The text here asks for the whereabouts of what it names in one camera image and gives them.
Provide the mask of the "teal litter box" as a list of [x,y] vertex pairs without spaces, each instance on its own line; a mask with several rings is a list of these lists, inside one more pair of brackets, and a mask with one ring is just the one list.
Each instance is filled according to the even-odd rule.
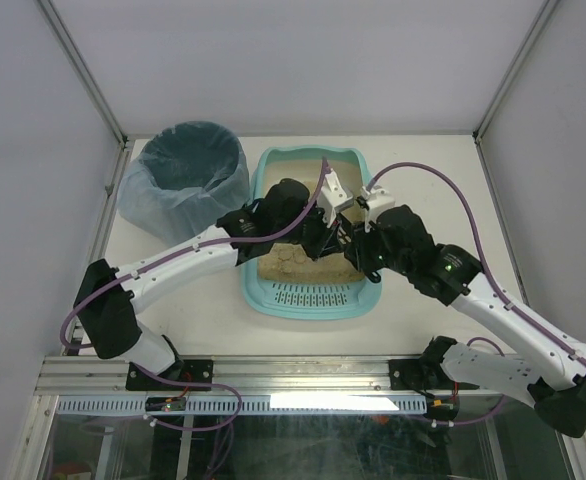
[[[272,147],[261,156],[252,176],[252,197],[262,197],[264,169],[269,162],[294,158],[328,160],[343,187],[357,194],[371,180],[364,156],[356,149],[326,146]],[[364,315],[378,303],[382,284],[365,276],[359,282],[346,284],[296,284],[262,280],[257,261],[240,267],[241,288],[247,303],[255,310],[276,317],[296,320],[341,320]]]

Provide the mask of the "black litter scoop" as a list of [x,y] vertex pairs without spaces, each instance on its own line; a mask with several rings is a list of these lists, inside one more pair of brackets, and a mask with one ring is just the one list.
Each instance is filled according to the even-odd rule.
[[339,216],[331,227],[331,235],[327,245],[333,252],[344,252],[351,244],[352,223],[343,216]]

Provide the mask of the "black trash bin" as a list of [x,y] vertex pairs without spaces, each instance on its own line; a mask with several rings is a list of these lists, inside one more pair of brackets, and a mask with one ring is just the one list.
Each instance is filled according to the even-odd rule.
[[245,164],[238,138],[209,121],[189,121],[165,128],[142,149],[144,165],[163,190],[199,187],[211,190]]

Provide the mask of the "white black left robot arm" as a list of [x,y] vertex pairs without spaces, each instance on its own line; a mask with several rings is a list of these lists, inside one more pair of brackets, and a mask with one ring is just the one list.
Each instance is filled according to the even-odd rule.
[[100,259],[89,265],[73,315],[101,359],[121,357],[156,375],[175,368],[169,340],[137,319],[139,313],[201,276],[231,269],[270,252],[276,242],[324,249],[338,213],[352,197],[335,176],[314,192],[293,179],[272,186],[263,198],[231,211],[199,235],[154,257],[119,268]]

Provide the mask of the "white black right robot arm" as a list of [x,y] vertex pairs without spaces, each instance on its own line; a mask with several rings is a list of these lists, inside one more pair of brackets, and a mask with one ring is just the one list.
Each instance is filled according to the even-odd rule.
[[358,270],[371,280],[381,269],[404,276],[419,293],[478,322],[517,354],[491,355],[439,336],[424,350],[422,362],[454,382],[515,399],[556,431],[581,437],[586,432],[586,343],[510,295],[468,251],[435,243],[408,206],[357,203],[364,220],[349,233],[345,256]]

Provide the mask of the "translucent blue bin liner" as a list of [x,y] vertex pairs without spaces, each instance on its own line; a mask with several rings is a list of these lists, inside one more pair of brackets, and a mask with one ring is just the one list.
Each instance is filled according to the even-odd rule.
[[191,187],[177,191],[163,190],[155,184],[150,171],[140,163],[141,153],[142,150],[130,162],[120,182],[118,213],[168,247],[200,234],[228,212],[244,206],[250,197],[244,150],[245,164],[217,187],[211,190]]

